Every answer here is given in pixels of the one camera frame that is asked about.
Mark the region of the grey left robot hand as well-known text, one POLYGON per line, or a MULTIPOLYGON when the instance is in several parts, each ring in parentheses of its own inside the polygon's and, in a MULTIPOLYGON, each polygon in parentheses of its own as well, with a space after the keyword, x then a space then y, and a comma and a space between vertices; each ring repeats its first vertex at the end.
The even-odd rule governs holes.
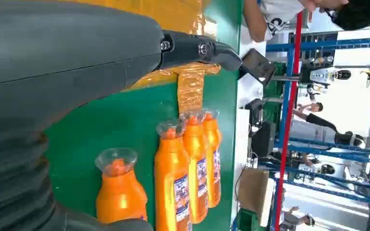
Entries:
POLYGON ((44 130, 77 107, 159 69, 200 62, 237 70, 239 55, 206 36, 164 30, 105 6, 0 0, 0 231, 150 231, 102 224, 54 198, 44 130))

